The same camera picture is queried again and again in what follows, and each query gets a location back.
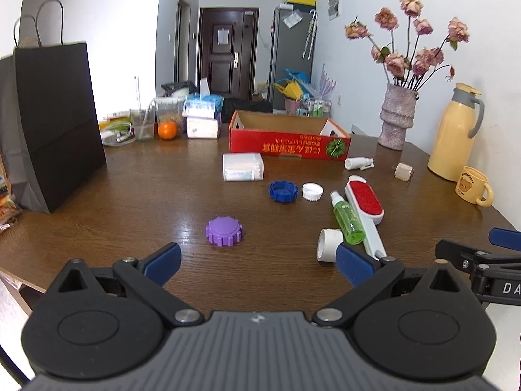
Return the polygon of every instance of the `doorway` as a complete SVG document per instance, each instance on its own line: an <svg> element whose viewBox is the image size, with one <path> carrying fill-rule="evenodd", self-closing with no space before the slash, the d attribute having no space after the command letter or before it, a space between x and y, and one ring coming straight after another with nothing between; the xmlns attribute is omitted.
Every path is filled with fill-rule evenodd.
<svg viewBox="0 0 521 391"><path fill-rule="evenodd" d="M174 54L174 82L184 82L188 80L190 13L190 5L184 0L178 0L176 45Z"/></svg>
<svg viewBox="0 0 521 391"><path fill-rule="evenodd" d="M251 100L258 8L202 8L199 73L212 94Z"/></svg>

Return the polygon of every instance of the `red lint brush pad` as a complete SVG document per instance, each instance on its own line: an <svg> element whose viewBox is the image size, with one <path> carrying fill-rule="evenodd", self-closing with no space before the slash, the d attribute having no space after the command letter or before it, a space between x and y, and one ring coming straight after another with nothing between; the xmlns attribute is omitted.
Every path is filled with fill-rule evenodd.
<svg viewBox="0 0 521 391"><path fill-rule="evenodd" d="M384 209L376 198L373 188L360 181L351 181L349 185L351 186L356 201L358 201L362 211L373 216L379 216L382 214Z"/></svg>

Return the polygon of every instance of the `red cardboard box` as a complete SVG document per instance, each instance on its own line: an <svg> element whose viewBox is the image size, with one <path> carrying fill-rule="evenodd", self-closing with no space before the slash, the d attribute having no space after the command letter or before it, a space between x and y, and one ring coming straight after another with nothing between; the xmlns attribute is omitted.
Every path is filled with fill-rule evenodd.
<svg viewBox="0 0 521 391"><path fill-rule="evenodd" d="M236 110L230 122L230 152L311 159L347 158L351 137L331 119Z"/></svg>

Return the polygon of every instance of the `snack package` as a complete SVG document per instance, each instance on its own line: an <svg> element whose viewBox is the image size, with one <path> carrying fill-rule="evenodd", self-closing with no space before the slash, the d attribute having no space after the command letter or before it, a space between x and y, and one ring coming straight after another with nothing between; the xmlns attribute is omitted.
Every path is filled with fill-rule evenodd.
<svg viewBox="0 0 521 391"><path fill-rule="evenodd" d="M0 174L0 233L15 224L14 217L20 212L20 207L11 198L7 181Z"/></svg>

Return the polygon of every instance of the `door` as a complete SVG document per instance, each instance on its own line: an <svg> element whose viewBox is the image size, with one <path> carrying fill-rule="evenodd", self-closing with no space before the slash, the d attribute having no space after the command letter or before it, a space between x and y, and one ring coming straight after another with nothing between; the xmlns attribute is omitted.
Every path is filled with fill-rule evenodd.
<svg viewBox="0 0 521 391"><path fill-rule="evenodd" d="M258 18L257 8L201 9L199 73L212 94L251 99Z"/></svg>

